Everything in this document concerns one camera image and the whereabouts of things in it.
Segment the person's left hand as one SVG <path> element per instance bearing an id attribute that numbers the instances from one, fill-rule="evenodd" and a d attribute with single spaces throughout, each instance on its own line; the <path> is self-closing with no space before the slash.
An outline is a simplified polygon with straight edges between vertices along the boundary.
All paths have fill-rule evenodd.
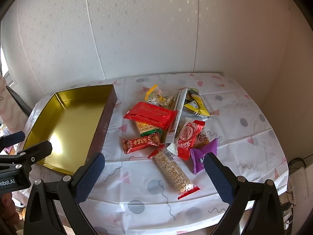
<path id="1" fill-rule="evenodd" d="M 1 195 L 1 218 L 11 227 L 20 223 L 20 217 L 12 200 L 12 193 Z"/>

